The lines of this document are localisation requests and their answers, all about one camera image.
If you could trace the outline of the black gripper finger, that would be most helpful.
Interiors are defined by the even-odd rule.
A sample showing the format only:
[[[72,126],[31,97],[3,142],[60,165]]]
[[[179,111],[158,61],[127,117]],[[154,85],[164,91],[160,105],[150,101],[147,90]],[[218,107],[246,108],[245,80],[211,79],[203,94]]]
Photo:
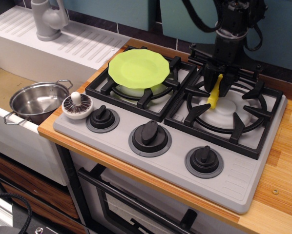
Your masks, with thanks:
[[[225,97],[228,91],[230,90],[232,84],[234,83],[236,79],[235,73],[226,73],[223,75],[223,78],[220,82],[219,86],[219,97]]]
[[[217,66],[204,66],[204,88],[207,92],[211,92],[218,80],[218,76],[221,73],[221,69]]]

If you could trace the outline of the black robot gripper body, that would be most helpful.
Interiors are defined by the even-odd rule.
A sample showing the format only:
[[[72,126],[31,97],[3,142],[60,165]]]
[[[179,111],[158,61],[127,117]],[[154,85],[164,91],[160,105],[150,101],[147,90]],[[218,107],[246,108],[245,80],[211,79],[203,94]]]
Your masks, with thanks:
[[[236,74],[235,81],[240,77],[256,80],[264,65],[250,58],[244,50],[243,40],[216,38],[213,44],[192,43],[188,60],[204,66],[217,66],[222,75],[230,72]]]

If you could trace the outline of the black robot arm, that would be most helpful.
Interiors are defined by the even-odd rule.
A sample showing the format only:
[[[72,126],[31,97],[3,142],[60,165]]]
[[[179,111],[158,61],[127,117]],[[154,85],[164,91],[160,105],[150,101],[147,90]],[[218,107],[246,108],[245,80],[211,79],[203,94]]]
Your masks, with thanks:
[[[265,17],[267,6],[263,0],[215,0],[218,20],[214,27],[207,26],[196,13],[192,3],[183,1],[191,20],[205,33],[215,32],[213,44],[193,43],[188,60],[203,67],[204,88],[211,92],[218,76],[219,96],[224,97],[240,77],[240,70],[253,72],[256,79],[263,67],[245,51],[257,51],[263,44],[258,22]]]

